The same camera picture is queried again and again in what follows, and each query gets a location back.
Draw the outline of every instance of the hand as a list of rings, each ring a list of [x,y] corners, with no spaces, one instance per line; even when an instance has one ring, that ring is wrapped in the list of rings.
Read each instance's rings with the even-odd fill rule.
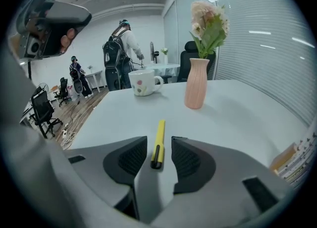
[[[138,57],[138,59],[139,59],[139,60],[143,60],[143,59],[144,59],[143,54],[142,54],[142,55],[140,55],[140,56],[137,56],[137,57]]]

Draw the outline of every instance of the yellow highlighter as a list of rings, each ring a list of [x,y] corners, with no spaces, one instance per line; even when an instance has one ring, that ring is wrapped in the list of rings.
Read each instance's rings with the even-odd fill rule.
[[[160,169],[163,164],[164,130],[165,130],[165,120],[160,120],[158,123],[157,138],[155,140],[154,151],[153,151],[152,159],[151,159],[151,167],[153,169]]]

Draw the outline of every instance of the white round table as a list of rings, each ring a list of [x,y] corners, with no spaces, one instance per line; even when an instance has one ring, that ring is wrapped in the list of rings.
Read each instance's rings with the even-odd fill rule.
[[[134,66],[135,70],[152,69],[155,76],[171,75],[171,82],[176,82],[180,64],[146,64],[143,68],[140,65]]]

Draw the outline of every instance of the white shirt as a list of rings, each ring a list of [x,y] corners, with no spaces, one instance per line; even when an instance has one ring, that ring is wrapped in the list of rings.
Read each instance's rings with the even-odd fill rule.
[[[121,31],[125,30],[125,28],[121,28],[118,33],[116,33],[115,35],[119,35]],[[131,30],[126,31],[122,36],[121,36],[121,40],[123,43],[123,48],[125,53],[127,54],[128,57],[132,58],[132,54],[131,54],[131,49],[133,49],[134,53],[136,53],[137,56],[141,56],[142,52],[140,49],[140,46],[134,36],[134,34],[132,33]]]

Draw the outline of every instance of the person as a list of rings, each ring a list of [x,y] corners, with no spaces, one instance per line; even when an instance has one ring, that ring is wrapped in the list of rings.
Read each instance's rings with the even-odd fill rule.
[[[119,36],[119,34],[126,30],[126,32],[123,33],[123,35],[120,36],[122,43],[123,43],[123,49],[126,53],[128,60],[123,61],[122,66],[122,74],[123,79],[126,85],[126,88],[131,88],[130,79],[129,79],[129,72],[132,71],[131,67],[131,49],[133,49],[134,53],[137,55],[139,60],[143,60],[144,56],[141,52],[140,46],[131,31],[130,23],[127,20],[122,20],[119,22],[119,26],[113,31],[112,36]]]
[[[82,95],[85,97],[85,98],[88,98],[92,95],[94,95],[93,92],[91,92],[89,86],[88,86],[88,83],[85,79],[85,71],[81,68],[80,64],[77,62],[77,58],[75,56],[72,56],[71,57],[71,64],[69,66],[69,71],[71,71],[72,69],[76,69],[79,73],[80,73],[80,81],[81,81],[81,84],[83,85],[83,92],[82,92]]]

